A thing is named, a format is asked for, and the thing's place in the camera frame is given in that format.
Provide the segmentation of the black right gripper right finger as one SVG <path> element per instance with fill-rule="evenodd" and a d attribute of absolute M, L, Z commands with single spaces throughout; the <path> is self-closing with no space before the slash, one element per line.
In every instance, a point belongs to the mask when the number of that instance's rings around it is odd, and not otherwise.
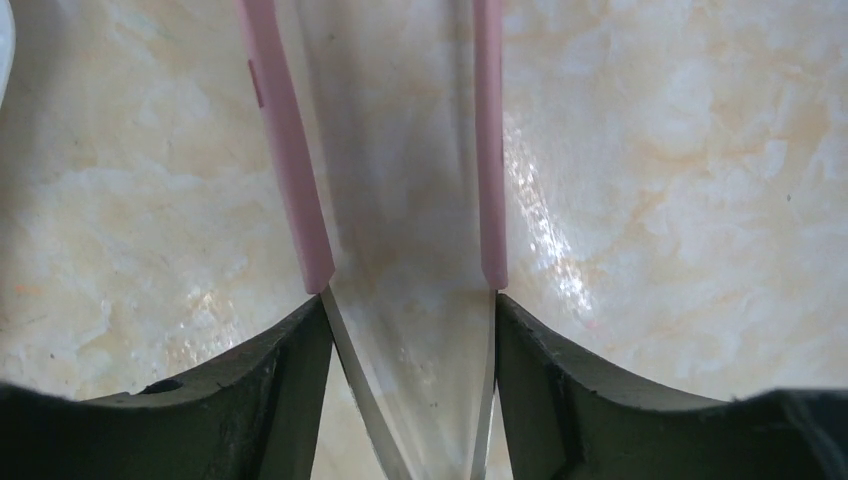
<path fill-rule="evenodd" d="M 843 479 L 847 394 L 677 390 L 496 298 L 496 380 L 517 479 Z"/>

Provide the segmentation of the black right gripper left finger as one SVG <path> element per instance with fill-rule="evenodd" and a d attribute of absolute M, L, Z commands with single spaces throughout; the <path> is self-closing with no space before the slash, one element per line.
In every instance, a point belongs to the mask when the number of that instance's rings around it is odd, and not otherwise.
<path fill-rule="evenodd" d="M 1 387 L 5 479 L 307 479 L 332 336 L 313 298 L 267 331 L 136 394 Z"/>

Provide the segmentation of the pink-handled metal tongs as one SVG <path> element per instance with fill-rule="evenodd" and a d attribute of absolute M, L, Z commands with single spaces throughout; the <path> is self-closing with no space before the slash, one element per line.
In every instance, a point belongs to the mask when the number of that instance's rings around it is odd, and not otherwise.
<path fill-rule="evenodd" d="M 304 288 L 321 297 L 348 383 L 390 479 L 408 479 L 400 453 L 370 391 L 341 313 L 331 295 L 336 271 L 322 214 L 305 128 L 271 1 L 240 1 L 248 68 L 269 141 L 278 188 L 297 252 Z M 508 284 L 503 110 L 502 4 L 476 1 L 474 27 L 475 146 L 479 186 L 481 264 L 493 292 Z"/>

